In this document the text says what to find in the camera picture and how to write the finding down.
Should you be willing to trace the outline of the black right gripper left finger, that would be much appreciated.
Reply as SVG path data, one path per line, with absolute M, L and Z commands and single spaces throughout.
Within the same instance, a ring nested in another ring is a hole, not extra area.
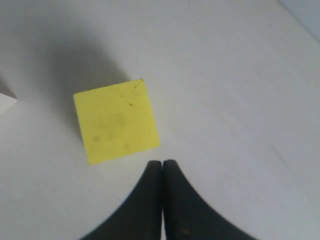
M 162 163 L 147 163 L 121 206 L 84 240 L 160 240 L 162 231 Z

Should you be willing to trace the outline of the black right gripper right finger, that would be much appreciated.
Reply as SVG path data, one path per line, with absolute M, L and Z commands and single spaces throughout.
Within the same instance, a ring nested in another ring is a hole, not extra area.
M 175 160 L 162 168 L 163 216 L 167 240 L 253 240 L 211 208 L 189 183 Z

